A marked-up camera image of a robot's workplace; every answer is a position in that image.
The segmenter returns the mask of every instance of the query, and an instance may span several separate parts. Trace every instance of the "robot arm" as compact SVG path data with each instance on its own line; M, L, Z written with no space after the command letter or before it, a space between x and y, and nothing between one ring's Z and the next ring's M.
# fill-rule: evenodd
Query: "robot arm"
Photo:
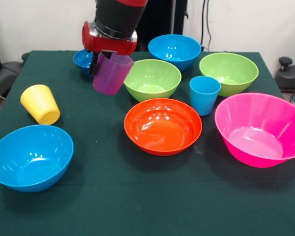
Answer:
M82 43L88 52L93 52L90 74L97 69L100 53L130 55L137 46L135 29L148 0L96 0L96 16L93 22L85 22Z

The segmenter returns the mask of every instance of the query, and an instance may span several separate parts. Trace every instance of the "pink bowl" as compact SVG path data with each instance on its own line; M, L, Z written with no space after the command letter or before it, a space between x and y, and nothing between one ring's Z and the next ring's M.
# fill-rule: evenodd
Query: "pink bowl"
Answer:
M230 153L240 162L268 168L295 158L295 106L262 93L226 98L215 123Z

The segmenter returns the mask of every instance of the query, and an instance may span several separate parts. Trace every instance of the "bowl rim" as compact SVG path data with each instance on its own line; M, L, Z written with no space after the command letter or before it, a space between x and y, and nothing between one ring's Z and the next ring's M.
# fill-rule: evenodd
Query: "bowl rim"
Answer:
M199 46L199 50L197 51L196 55L193 55L187 59L184 59L184 60L178 60L178 59L162 59L161 57L158 57L155 53L152 52L151 50L151 47L152 47L152 43L154 41L156 41L157 39L159 38L163 38L163 37L171 37L171 36L174 36L174 37L181 37L181 38L187 38L187 39L191 39L192 41L194 41L198 46ZM160 59L160 60L165 60L165 61L170 61L170 62L184 62L184 61L188 61L188 60L193 60L195 58L197 58L200 53L202 52L202 47L201 47L201 44L195 40L194 38L192 37L189 37L189 36L186 36L186 35L182 35L182 34L164 34L164 35L161 35L161 36L158 36L158 37L155 37L154 39L152 39L150 41L150 43L148 43L148 46L147 46L147 49L148 51L156 58Z
M77 57L77 55L78 54L80 54L81 52L86 52L86 53L88 53L87 52L87 50L85 50L85 49L82 49L82 50L79 50L79 51L77 51L74 55L73 55L73 62L74 62L74 64L76 64L78 67L80 67L80 68L83 68L83 69L89 69L89 66L82 66L82 65L80 65L80 64L78 64L77 63L77 60L76 60L76 57Z
M126 79L123 81L123 84L124 84L127 88L129 88L129 89L131 89L131 90L133 90L133 91L135 91L135 92L139 92L140 94L149 94L149 95L152 95L152 94L163 94L163 93L169 92L169 91L171 91L171 90L173 90L173 89L175 89L175 88L178 87L178 85L179 85L180 82L181 82L182 75L181 75L180 70L179 70L176 66L174 66L173 64L171 64L171 63L169 63L169 62L167 62L167 61L164 61L164 60L158 60L158 59L143 59L143 60L137 60L136 62L134 62L134 65L133 65L133 66L135 66L135 65L138 64L138 63L144 62L144 61L157 61L157 62L159 62L159 63L164 63L164 64L167 64L167 65L170 65L171 68L173 68L176 72L179 73L179 80L178 80L177 84L176 84L175 86L173 86L172 88L167 89L167 90L165 90L165 91L163 91L163 92L141 92L141 91L138 91L137 89L134 89L134 88L130 87L130 85L128 85L128 84L126 83L126 81L127 81L127 77L128 77L128 75L129 75L129 74L128 74L127 77L126 77Z
M180 105L183 105L183 106L186 106L186 107L189 107L190 110L196 114L196 117L197 117L197 120L199 121L199 124L200 124L200 131L199 133L195 136L195 138L187 145L184 145L183 147L181 148L178 148L178 149L173 149L173 150L170 150L170 151L159 151L159 150L154 150L154 149L150 149L150 148L146 148L144 146L142 146L141 144L137 143L135 139L132 138L132 136L129 135L128 133L128 129L126 128L126 121L128 119L128 115L130 114L131 111L133 111L134 109L136 109L138 106L142 106L144 103L149 103L151 101L168 101L168 102L176 102ZM153 98L153 99L149 99L149 100L145 100L143 102L140 102L138 103L137 105L133 106L126 114L125 118L124 118L124 122L123 122L123 127L124 127L124 130L127 134L127 136L129 137L129 139L137 146L139 146L141 149L143 150L149 150L149 151L152 151L152 152L155 152L155 153L172 153L172 152L176 152L176 153L179 153L183 150L185 150L186 148L188 148L189 146L193 145L197 140L198 138L200 137L201 133L202 133L202 129L203 129L203 124L202 124L202 120L200 118L200 116L198 115L198 113L191 107L189 106L188 104L184 103L184 102L181 102L179 100L175 100L175 99L171 99L171 98Z
M273 96L273 95L270 95L270 94L266 94L266 93L259 93L259 92L244 92L244 93L239 93L239 94L235 94L233 96L230 96L230 97L227 97L225 98L216 108L215 110L215 115L214 115L214 121L215 121L215 125L219 131L219 133L221 134L221 136L223 137L223 139L225 139L227 142L229 142L232 146L236 147L236 145L234 145L232 142L229 141L229 139L221 132L221 128L219 127L218 123L216 122L217 120L217 114L218 114L218 111L219 109L221 108L221 104L224 104L226 103L229 99L234 99L235 97L238 97L238 96L243 96L243 95L260 95L260 96L264 96L264 97L271 97L272 99L275 99L275 100L279 100L281 102L284 102L286 103L288 106L290 106L292 109L295 109L295 106L291 103L289 103L288 101L282 99L282 98L279 98L279 97L276 97L276 96ZM295 158L295 155L294 156L290 156L290 157L284 157L284 158L280 158L280 159L277 159L277 158L265 158L263 156L258 156L258 155L252 155L254 157L258 157L258 158L261 158L261 159L265 159L265 160L275 160L275 161L281 161L281 160L290 160L290 159L293 159Z
M207 78L210 78L210 79L213 79L213 80L217 81L218 84L219 84L219 89L218 89L218 91L216 91L216 92L198 92L198 91L196 91L196 90L194 89L194 87L191 86L191 82L192 82L192 81L195 81L196 79L201 78L201 77L207 77ZM221 86L221 83L220 83L217 79L215 79L215 78L213 78L213 77L211 77L211 76L199 75L199 76L193 77L193 78L190 80L190 82L189 82L189 88L190 88L192 91L194 91L195 93L197 93L197 94L212 95L212 94L216 94L216 93L218 94L218 93L221 91L222 86Z
M24 130L24 129L29 129L29 128L37 128L37 127L42 127L42 126L45 126L45 127L52 127L54 129L57 129L59 130L60 132L63 132L68 138L69 138L69 141L70 141L70 144L71 144L71 153L70 153L70 157L68 158L67 162L65 165L63 165L63 167L61 168L61 170L59 170L56 174L54 174L52 177L46 179L46 180L43 180L43 181L40 181L40 182L37 182L37 183L33 183L33 184L29 184L29 185L13 185L13 184L9 184L9 183L5 183L4 181L1 181L0 180L0 183L7 186L7 187L12 187L12 188L26 188L26 187L31 187L31 186L36 186L38 184L42 184L46 181L49 181L51 180L53 177L55 177L56 175L58 175L59 173L61 173L67 166L68 164L70 163L71 159L72 159L72 155L73 155L73 151L74 151L74 144L73 144L73 140L71 138L71 136L63 129L57 127L57 126L53 126L53 125L47 125L47 124L34 124L34 125L28 125L28 126L25 126L25 127L22 127L22 128L19 128L19 129L16 129L10 133L8 133L7 135L5 135L3 138L0 139L0 143L5 140L7 137L13 135L14 133L17 133L21 130Z
M259 76L259 68L257 67L257 65L256 65L251 59L249 59L249 58L247 58L247 57L244 57L244 56L242 56L242 55L240 55L240 54L237 54L237 53L228 53L228 52L211 53L211 54L206 55L205 57L203 57L203 58L200 60L200 62L199 62L199 69L200 69L200 72L201 72L202 75L210 76L210 75L208 75L208 74L203 73L203 71L201 70L201 64L202 64L203 60L205 60L205 59L207 59L207 58L209 58L209 57L213 57L213 56L215 56L215 55L231 55L231 56L236 56L236 57L239 57L239 58L243 58L243 59L249 61L249 62L250 62L250 63L251 63L256 69L257 69L257 75L254 76L254 77L253 77L251 80L249 80L248 82L240 83L240 84L229 84L229 83L225 83L225 82L220 82L220 81L219 81L222 85L231 85L231 86L247 85L247 84L249 84L249 83L251 83L251 82L254 82L254 81L257 79L257 77Z

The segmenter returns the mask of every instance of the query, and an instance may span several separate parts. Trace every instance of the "yellow cup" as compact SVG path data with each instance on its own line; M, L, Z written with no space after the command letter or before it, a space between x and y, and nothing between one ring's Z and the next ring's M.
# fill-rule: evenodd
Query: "yellow cup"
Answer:
M33 85L21 95L21 104L39 124L53 124L60 117L60 111L50 88Z

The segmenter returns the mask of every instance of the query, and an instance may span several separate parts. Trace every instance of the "dark green table cover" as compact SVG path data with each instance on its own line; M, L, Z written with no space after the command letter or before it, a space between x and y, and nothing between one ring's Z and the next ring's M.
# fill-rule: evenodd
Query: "dark green table cover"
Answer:
M260 54L240 54L260 70L246 92L281 96ZM241 164L217 132L214 112L202 118L203 132L191 148L172 157L151 156L123 129L137 102L124 87L116 96L96 92L73 55L32 52L0 112L0 138L36 124L20 95L46 84L61 111L55 125L75 145L67 172L49 190L25 194L0 185L0 236L295 235L295 159L270 169ZM146 58L149 53L133 55ZM188 83L200 74L199 60L172 98L189 103Z

